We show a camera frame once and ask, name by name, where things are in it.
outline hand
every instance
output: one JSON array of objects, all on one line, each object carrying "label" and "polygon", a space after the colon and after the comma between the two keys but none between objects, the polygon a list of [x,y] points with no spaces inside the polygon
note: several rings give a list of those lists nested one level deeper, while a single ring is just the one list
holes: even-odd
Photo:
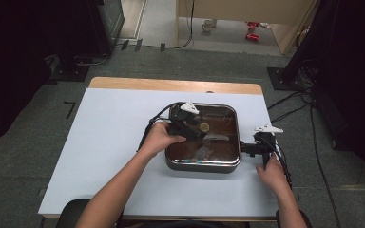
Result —
[{"label": "hand", "polygon": [[166,149],[170,144],[184,142],[186,140],[183,136],[170,136],[167,133],[167,128],[168,123],[166,122],[154,123],[139,151],[149,153],[154,157],[157,153]]},{"label": "hand", "polygon": [[287,191],[289,188],[289,184],[287,183],[286,177],[284,175],[283,167],[279,163],[275,153],[269,159],[265,169],[263,169],[263,166],[257,166],[257,173],[262,182],[271,188],[275,194],[277,194],[279,191]]}]

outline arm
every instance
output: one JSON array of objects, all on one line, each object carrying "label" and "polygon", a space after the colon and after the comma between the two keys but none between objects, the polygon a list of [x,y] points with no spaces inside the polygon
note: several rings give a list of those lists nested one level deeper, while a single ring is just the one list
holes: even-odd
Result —
[{"label": "arm", "polygon": [[307,227],[298,210],[295,197],[289,184],[286,182],[283,168],[274,154],[266,168],[257,166],[260,179],[274,191],[278,199],[280,226],[286,227]]},{"label": "arm", "polygon": [[169,136],[165,122],[155,123],[141,149],[88,203],[76,227],[112,227],[123,211],[150,160],[170,144],[185,141]]}]

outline wire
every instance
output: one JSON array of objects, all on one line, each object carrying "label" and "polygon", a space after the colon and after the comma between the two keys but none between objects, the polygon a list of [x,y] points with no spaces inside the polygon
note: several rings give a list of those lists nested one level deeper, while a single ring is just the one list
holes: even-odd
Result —
[{"label": "wire", "polygon": [[277,155],[277,157],[279,159],[280,164],[282,165],[283,171],[284,171],[285,176],[286,176],[286,181],[289,184],[290,188],[292,188],[291,174],[289,173],[289,169],[287,168],[286,161],[282,158],[282,156],[277,151],[277,149],[272,144],[270,144],[268,141],[266,141],[263,137],[257,136],[256,140],[257,139],[260,139],[260,140],[264,141],[275,152],[275,154]]},{"label": "wire", "polygon": [[188,26],[188,28],[189,28],[189,30],[190,30],[190,35],[189,35],[189,37],[188,37],[188,40],[185,42],[185,44],[183,45],[183,46],[181,46],[181,47],[175,47],[175,48],[177,48],[177,49],[180,49],[180,48],[185,48],[185,47],[187,47],[190,43],[191,43],[191,41],[192,42],[194,42],[193,40],[192,40],[192,18],[194,17],[194,8],[195,8],[195,0],[192,0],[192,8],[191,8],[191,26]]},{"label": "wire", "polygon": [[281,121],[281,120],[285,119],[286,117],[288,117],[290,114],[293,114],[293,113],[295,113],[295,112],[297,112],[297,111],[301,110],[302,108],[304,108],[304,107],[305,107],[305,106],[307,106],[307,105],[309,105],[309,104],[305,104],[305,105],[303,105],[303,106],[301,106],[301,107],[299,107],[299,108],[296,108],[295,110],[289,111],[289,112],[287,112],[287,113],[285,113],[285,114],[283,114],[283,115],[281,115],[281,116],[279,116],[279,117],[275,118],[273,121],[271,121],[271,123],[279,122],[279,121]]},{"label": "wire", "polygon": [[152,125],[157,122],[158,120],[161,120],[163,119],[161,117],[161,115],[170,107],[172,107],[173,105],[178,105],[178,104],[181,104],[182,102],[176,102],[176,103],[173,103],[173,104],[169,104],[167,107],[163,108],[162,111],[160,111],[156,116],[154,116],[152,119],[149,120],[149,124],[147,125],[146,129],[144,130],[144,134],[142,135],[142,139],[141,139],[141,142],[139,143],[139,147],[138,147],[138,150],[142,147],[142,145],[144,144],[144,140],[146,139],[147,137],[147,134],[149,134],[149,131],[150,129],[152,128]]},{"label": "wire", "polygon": [[305,87],[313,87],[314,86],[314,79],[316,73],[312,72],[311,69],[309,67],[305,67],[305,66],[300,66],[299,68],[299,72],[300,72],[300,80],[303,83],[303,86]]},{"label": "wire", "polygon": [[40,228],[44,228],[44,221],[46,221],[46,218],[45,217],[41,217],[41,220],[40,220]]},{"label": "wire", "polygon": [[[97,65],[100,65],[102,64],[107,58],[108,58],[109,55],[106,55],[105,59],[103,59],[102,61],[98,62],[98,63],[91,63],[91,64],[79,64],[79,63],[76,63],[77,66],[88,66],[88,67],[91,67],[91,66],[97,66]],[[79,58],[80,56],[75,56],[73,57],[73,59],[76,61],[77,58]]]},{"label": "wire", "polygon": [[282,147],[280,147],[280,145],[278,145],[277,143],[275,143],[275,145],[277,145],[277,146],[278,146],[279,151],[280,151],[280,152],[282,153],[282,155],[283,155],[284,162],[285,162],[285,164],[287,165],[286,154],[283,152]]},{"label": "wire", "polygon": [[312,106],[310,107],[310,118],[311,118],[311,126],[313,128],[314,149],[315,149],[315,152],[316,152],[316,158],[317,158],[319,172],[321,173],[321,176],[324,179],[325,187],[327,188],[328,196],[330,198],[330,202],[331,202],[331,205],[332,205],[333,210],[334,210],[335,219],[336,219],[336,226],[338,228],[340,228],[339,217],[337,215],[336,206],[335,206],[335,203],[334,203],[333,195],[331,193],[330,185],[329,185],[329,183],[327,181],[327,178],[325,177],[324,170],[322,169],[322,166],[321,166],[321,161],[319,160],[319,154],[318,154],[318,151],[317,151],[316,127],[314,125],[313,107]]},{"label": "wire", "polygon": [[306,104],[308,104],[308,105],[314,105],[314,103],[315,103],[315,99],[314,99],[314,97],[313,97],[313,94],[312,93],[307,93],[307,95],[309,95],[311,98],[312,98],[312,101],[306,101],[305,99],[304,99],[304,96],[303,96],[304,94],[301,94],[301,96],[300,96],[300,98],[301,98],[301,100],[304,102],[304,103],[306,103]]},{"label": "wire", "polygon": [[286,100],[290,99],[290,98],[294,98],[294,97],[298,97],[298,96],[301,96],[302,94],[311,94],[309,92],[306,92],[306,90],[308,89],[311,89],[310,87],[307,87],[307,88],[304,88],[302,89],[301,91],[297,91],[297,92],[294,92],[294,93],[291,93],[289,96],[283,98],[283,99],[280,99],[279,101],[275,102],[274,104],[271,104],[269,107],[268,107],[268,110],[273,108],[274,106],[276,105],[279,105],[283,102],[285,102]]},{"label": "wire", "polygon": [[[185,10],[188,11],[188,6],[186,4],[186,1],[185,1]],[[192,27],[192,23],[191,25],[189,25],[189,20],[188,20],[188,17],[185,17],[185,21],[186,21],[186,25],[188,26],[188,29],[191,29]]]}]

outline white tabletop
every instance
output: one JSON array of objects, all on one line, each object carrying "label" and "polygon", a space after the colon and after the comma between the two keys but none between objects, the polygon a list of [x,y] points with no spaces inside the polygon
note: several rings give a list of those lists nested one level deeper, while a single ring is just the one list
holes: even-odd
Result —
[{"label": "white tabletop", "polygon": [[[91,199],[135,154],[149,119],[175,102],[232,106],[245,143],[270,123],[262,95],[88,88],[38,213],[58,218],[71,200]],[[160,153],[134,189],[125,218],[271,219],[278,203],[260,181],[258,164],[261,156],[243,154],[230,174],[174,171]]]}]

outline red object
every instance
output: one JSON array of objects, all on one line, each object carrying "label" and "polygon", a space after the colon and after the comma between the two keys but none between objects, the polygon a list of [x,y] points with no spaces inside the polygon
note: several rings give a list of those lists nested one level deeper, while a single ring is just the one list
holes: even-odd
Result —
[{"label": "red object", "polygon": [[258,22],[247,22],[248,31],[254,30],[256,27],[259,26]]},{"label": "red object", "polygon": [[256,34],[247,33],[247,34],[245,35],[245,39],[247,39],[247,40],[254,40],[254,41],[258,41],[259,36],[258,36],[258,35],[256,35]]}]

